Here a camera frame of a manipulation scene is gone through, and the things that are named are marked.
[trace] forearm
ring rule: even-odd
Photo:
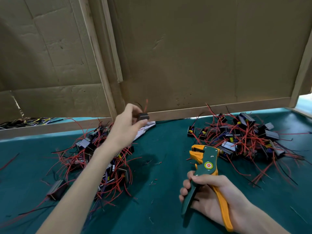
[[[106,142],[95,150],[89,164],[41,225],[37,234],[81,232],[98,185],[116,153],[118,149],[112,143]]]
[[[242,234],[289,234],[281,225],[255,205],[252,205],[244,223]]]

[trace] wooden plank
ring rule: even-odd
[[[219,113],[230,113],[234,112],[244,112],[244,111],[255,111],[271,108],[283,108],[289,105],[290,97],[287,98],[276,98],[268,99],[254,102],[243,102],[243,103],[232,103],[232,104],[221,104],[210,106],[212,111],[216,114]],[[164,121],[164,120],[174,120],[180,118],[190,118],[201,116],[209,116],[212,113],[208,110],[208,107],[196,107],[196,108],[186,108],[177,110],[168,110],[160,112],[149,113],[150,121]]]
[[[96,36],[96,31],[94,28],[92,14],[91,14],[91,11],[89,8],[89,3],[88,3],[88,0],[79,0],[79,3],[80,3],[83,18],[85,20],[85,25],[87,27],[87,31],[88,31],[88,35],[90,38],[93,54],[94,54],[94,57],[96,59],[96,65],[97,65],[97,68],[99,70],[99,75],[100,75],[101,82],[103,85],[103,89],[104,89],[105,97],[107,100],[108,108],[110,110],[110,114],[111,114],[112,119],[115,120],[115,118],[117,116],[117,111],[116,111],[116,107],[115,107],[115,103],[114,103],[114,98],[113,98],[113,95],[112,95],[112,92],[110,89],[110,84],[109,84],[107,74],[105,71],[105,66],[103,63],[102,54],[101,54],[101,51],[99,48],[99,42],[98,42],[98,39]]]
[[[103,125],[106,125],[108,122],[112,122],[111,117],[101,118],[99,120],[102,121]],[[99,120],[96,118],[96,119],[91,119],[91,120],[78,121],[78,123],[84,130],[86,130],[86,129],[96,128],[99,125]],[[21,137],[21,136],[81,130],[78,123],[73,121],[73,122],[41,125],[41,126],[31,126],[31,127],[0,130],[0,139],[10,139],[10,138]]]
[[[117,53],[115,36],[114,36],[112,21],[110,19],[110,10],[108,8],[107,0],[102,0],[102,7],[104,11],[104,16],[105,16],[108,37],[110,39],[111,50],[113,53],[113,59],[114,59],[114,64],[115,64],[115,69],[116,69],[116,74],[117,74],[117,81],[118,83],[120,83],[120,82],[123,82],[123,78],[122,78],[122,72],[121,72],[119,57]]]
[[[294,83],[294,89],[291,94],[290,108],[294,108],[297,104],[302,84],[306,77],[312,77],[312,30],[303,52],[297,78]]]
[[[302,111],[302,110],[297,109],[297,108],[287,108],[287,109],[288,109],[288,110],[291,110],[291,111],[293,111],[293,112],[295,112],[295,113],[298,113],[298,114],[300,114],[300,115],[302,115],[302,116],[305,116],[305,117],[307,117],[307,118],[309,118],[309,119],[312,119],[312,114],[310,114],[310,113],[307,113],[307,112]]]

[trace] person's left arm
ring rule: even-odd
[[[124,112],[117,116],[106,141],[94,151],[92,159],[60,200],[37,234],[80,233],[96,195],[103,174],[113,157],[134,140],[138,130],[147,120],[134,125],[135,115],[142,111],[127,104]]]

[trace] yellow handle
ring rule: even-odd
[[[227,201],[223,197],[223,195],[221,194],[218,187],[216,187],[216,186],[212,186],[212,187],[213,187],[213,190],[215,191],[216,196],[218,197],[218,200],[219,200],[224,226],[228,232],[233,232],[234,230],[233,230],[233,226],[232,226],[232,223],[230,220],[229,207],[227,205]]]

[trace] red and yellow logo sticker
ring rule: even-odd
[[[211,162],[205,162],[205,168],[210,170],[213,168],[213,164]]]

